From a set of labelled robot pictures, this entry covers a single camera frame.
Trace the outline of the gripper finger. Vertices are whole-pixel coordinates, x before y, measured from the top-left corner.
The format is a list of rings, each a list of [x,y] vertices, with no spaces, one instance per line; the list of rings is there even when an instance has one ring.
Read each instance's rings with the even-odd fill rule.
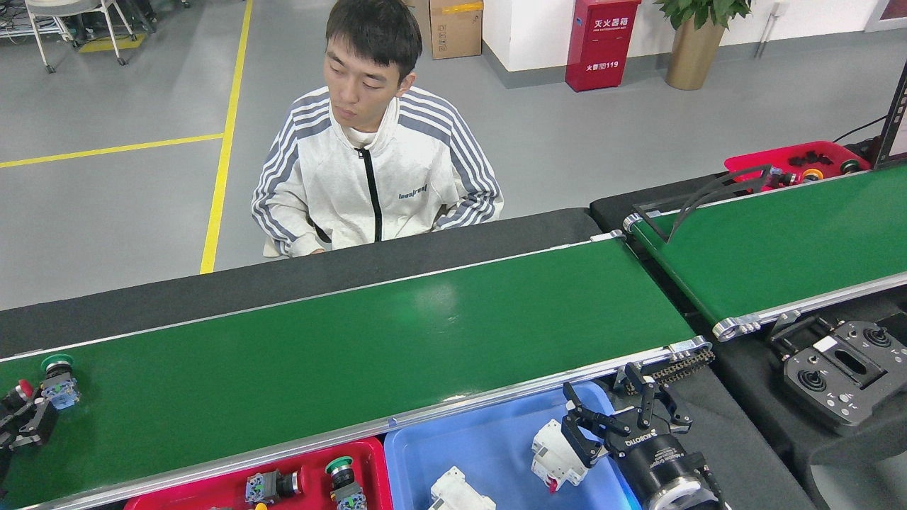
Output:
[[[58,420],[58,410],[51,402],[29,402],[13,414],[12,449],[45,445]]]
[[[1,426],[25,426],[33,418],[33,387],[13,387],[1,400]]]

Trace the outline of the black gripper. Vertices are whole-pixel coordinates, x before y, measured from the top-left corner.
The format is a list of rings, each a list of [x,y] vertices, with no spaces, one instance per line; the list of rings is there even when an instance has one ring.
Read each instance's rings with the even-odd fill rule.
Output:
[[[686,451],[670,434],[689,432],[693,420],[669,385],[644,375],[633,363],[623,374],[641,395],[631,410],[631,426],[611,414],[588,409],[573,385],[563,383],[567,413],[563,435],[586,468],[598,462],[609,436],[621,436],[619,469],[638,498],[696,498],[703,482],[686,461]]]

